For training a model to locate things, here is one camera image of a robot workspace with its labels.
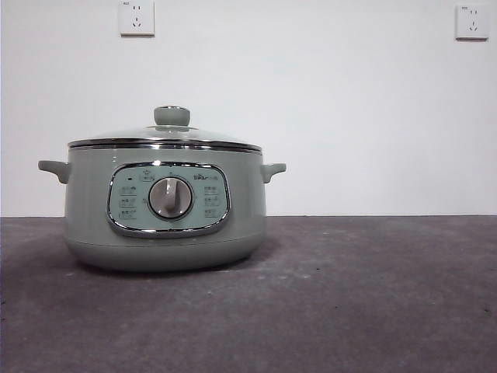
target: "stainless steel rim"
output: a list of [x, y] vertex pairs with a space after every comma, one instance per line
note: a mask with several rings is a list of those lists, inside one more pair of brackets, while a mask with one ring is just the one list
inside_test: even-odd
[[236, 148], [232, 146], [212, 146], [212, 145], [180, 145], [180, 144], [162, 144], [162, 143], [148, 143], [148, 144], [112, 144], [112, 145], [80, 145], [71, 146], [70, 149], [74, 150], [89, 150], [89, 149], [179, 149], [179, 150], [211, 150], [216, 152], [239, 152], [239, 153], [252, 153], [262, 155], [261, 148], [248, 149]]
[[211, 147], [211, 148], [233, 148], [233, 149], [245, 149], [261, 152], [262, 148], [256, 145], [241, 144], [238, 142], [226, 142], [226, 141], [198, 141], [198, 140], [154, 140], [146, 138], [98, 138], [94, 140], [78, 140], [72, 141], [68, 144], [69, 148], [80, 148], [83, 146], [94, 146], [99, 145], [107, 148], [112, 148], [115, 145], [124, 145], [124, 148], [131, 148], [135, 145], [180, 145], [180, 146], [200, 146], [200, 147]]

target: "button icon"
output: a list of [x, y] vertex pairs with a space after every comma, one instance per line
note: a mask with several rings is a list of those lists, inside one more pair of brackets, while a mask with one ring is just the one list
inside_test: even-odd
[[120, 188], [121, 196], [136, 196], [137, 188], [135, 186], [122, 186]]
[[218, 196], [205, 197], [204, 202], [206, 206], [219, 206], [221, 204]]
[[217, 218], [218, 213], [216, 208], [209, 208], [205, 210], [205, 217], [206, 218]]
[[136, 210], [122, 210], [119, 213], [119, 217], [123, 220], [128, 220], [128, 219], [136, 219]]
[[219, 194], [219, 192], [217, 191], [217, 186], [205, 186], [203, 188], [203, 193], [206, 195], [206, 196], [212, 196], [212, 195], [216, 195], [216, 194]]
[[136, 198], [121, 198], [119, 201], [119, 207], [130, 208], [135, 207]]
[[144, 169], [140, 174], [140, 181], [154, 181], [155, 175], [151, 173], [150, 169]]

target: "chrome trim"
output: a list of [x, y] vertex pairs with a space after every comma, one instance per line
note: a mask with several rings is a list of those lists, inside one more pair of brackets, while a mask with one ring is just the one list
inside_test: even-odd
[[[221, 216], [221, 218], [216, 221], [213, 224], [206, 225], [204, 227], [198, 227], [198, 228], [188, 228], [188, 229], [162, 229], [162, 230], [157, 230], [157, 229], [139, 229], [139, 228], [132, 228], [128, 227], [126, 225], [123, 225], [116, 221], [111, 212], [110, 212], [110, 194], [112, 192], [112, 185], [114, 182], [114, 178], [116, 177], [116, 174], [122, 170], [122, 169], [129, 169], [129, 168], [134, 168], [134, 167], [150, 167], [150, 166], [182, 166], [182, 167], [200, 167], [200, 168], [210, 168], [210, 169], [216, 169], [222, 176], [223, 176], [223, 181], [224, 181], [224, 188], [226, 189], [226, 212]], [[229, 212], [231, 210], [231, 194], [228, 186], [228, 181], [226, 180], [226, 176], [223, 172], [222, 169], [220, 169], [217, 166], [214, 165], [204, 165], [204, 164], [199, 164], [199, 163], [192, 163], [192, 162], [160, 162], [157, 163], [155, 162], [137, 162], [137, 163], [126, 163], [124, 165], [121, 165], [120, 167], [116, 168], [116, 170], [113, 172], [112, 177], [110, 178], [109, 182], [109, 196], [107, 197], [107, 214], [106, 218], [107, 221], [110, 224], [110, 227], [117, 233], [121, 235], [125, 235], [127, 237], [135, 237], [135, 238], [142, 238], [142, 239], [179, 239], [179, 238], [185, 238], [185, 237], [195, 237], [198, 235], [209, 235], [211, 233], [215, 233], [218, 230], [220, 230], [224, 224], [226, 224], [227, 219], [229, 218]]]
[[114, 145], [174, 145], [174, 146], [200, 146], [211, 148], [233, 148], [262, 151], [262, 148], [256, 145], [242, 144], [238, 142], [228, 141], [201, 141], [201, 140], [185, 140], [185, 139], [168, 139], [156, 140], [153, 138], [97, 138], [90, 140], [71, 141], [68, 144], [69, 148], [79, 148], [82, 146], [106, 145], [107, 148], [112, 148]]
[[247, 148], [232, 148], [223, 146], [208, 146], [208, 145], [169, 145], [169, 144], [136, 144], [136, 145], [85, 145], [71, 147], [69, 150], [90, 150], [90, 149], [179, 149], [179, 150], [212, 150], [215, 152], [238, 152], [238, 153], [253, 153], [262, 155], [260, 150], [252, 150]]

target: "silver knob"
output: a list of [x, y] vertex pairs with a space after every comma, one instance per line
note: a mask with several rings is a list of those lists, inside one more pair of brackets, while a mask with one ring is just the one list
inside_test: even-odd
[[188, 211], [192, 203], [192, 191], [181, 179], [165, 177], [150, 189], [148, 200], [157, 215], [173, 219]]

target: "electrical socket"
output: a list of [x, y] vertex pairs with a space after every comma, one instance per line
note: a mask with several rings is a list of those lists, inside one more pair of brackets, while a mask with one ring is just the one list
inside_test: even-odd
[[488, 4], [464, 4], [456, 7], [456, 39], [487, 40], [490, 35]]
[[120, 1], [119, 30], [123, 36], [154, 35], [154, 2], [150, 0]]

